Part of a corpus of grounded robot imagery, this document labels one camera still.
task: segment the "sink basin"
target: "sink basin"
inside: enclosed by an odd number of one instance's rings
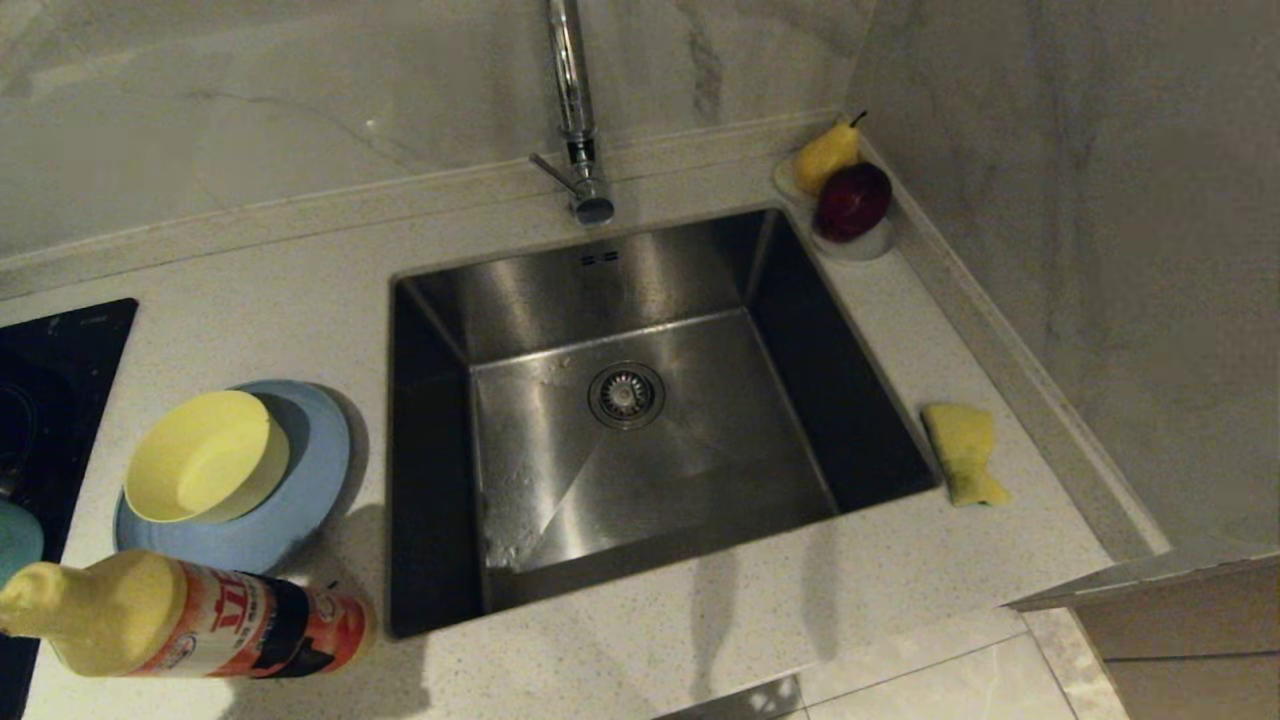
[[[401,637],[937,484],[777,210],[399,279],[390,374]]]

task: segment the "black stovetop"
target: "black stovetop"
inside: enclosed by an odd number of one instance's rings
[[[61,560],[137,307],[116,300],[0,328],[0,497],[40,520],[50,562]],[[22,716],[38,647],[0,637],[0,720]]]

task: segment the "floor tile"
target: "floor tile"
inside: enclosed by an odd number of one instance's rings
[[[1102,660],[1066,607],[1023,614],[1078,720],[1129,720]]]
[[[1027,632],[1005,607],[969,612],[884,638],[800,673],[806,705],[817,705]]]
[[[808,710],[810,720],[1075,720],[1029,634]]]

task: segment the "bottle label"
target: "bottle label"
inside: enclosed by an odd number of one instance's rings
[[[178,562],[187,598],[164,646],[129,675],[301,676],[355,656],[369,628],[356,598]]]

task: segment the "yellow sponge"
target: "yellow sponge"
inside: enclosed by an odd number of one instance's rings
[[[987,459],[996,447],[996,421],[991,413],[968,405],[937,404],[925,406],[922,415],[947,475],[951,505],[1007,505],[1012,498],[1009,491],[987,471]]]

